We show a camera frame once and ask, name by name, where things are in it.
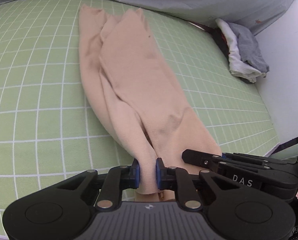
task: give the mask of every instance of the fabric fold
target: fabric fold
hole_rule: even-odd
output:
[[[161,55],[143,11],[122,17],[83,5],[79,60],[87,99],[113,138],[140,164],[141,194],[158,192],[156,158],[197,174],[186,149],[221,155]]]

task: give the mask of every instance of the round metal cap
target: round metal cap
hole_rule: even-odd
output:
[[[199,208],[201,206],[201,203],[199,201],[196,201],[196,200],[189,200],[185,203],[185,206],[187,208],[196,209],[196,208]]]
[[[97,203],[97,206],[100,208],[110,208],[113,205],[113,203],[110,200],[100,200]]]

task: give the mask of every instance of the silver screw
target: silver screw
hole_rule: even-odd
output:
[[[110,200],[100,200],[97,203],[97,206],[100,208],[110,208],[113,205],[113,203]]]
[[[199,208],[201,206],[201,203],[199,201],[196,201],[196,200],[189,200],[185,203],[185,206],[187,208],[190,208],[190,209],[196,209],[196,208]]]

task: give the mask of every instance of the white cloth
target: white cloth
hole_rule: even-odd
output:
[[[256,82],[256,77],[265,77],[266,73],[262,73],[249,64],[244,63],[241,60],[237,37],[231,30],[229,24],[222,19],[216,19],[218,27],[224,34],[229,47],[229,71],[233,76],[242,77],[249,80],[252,83]]]

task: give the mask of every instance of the pile of clothes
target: pile of clothes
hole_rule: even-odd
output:
[[[229,61],[229,71],[246,83],[255,83],[256,77],[265,77],[269,71],[263,60],[257,39],[251,31],[239,24],[216,19],[219,29],[198,25],[209,32]]]

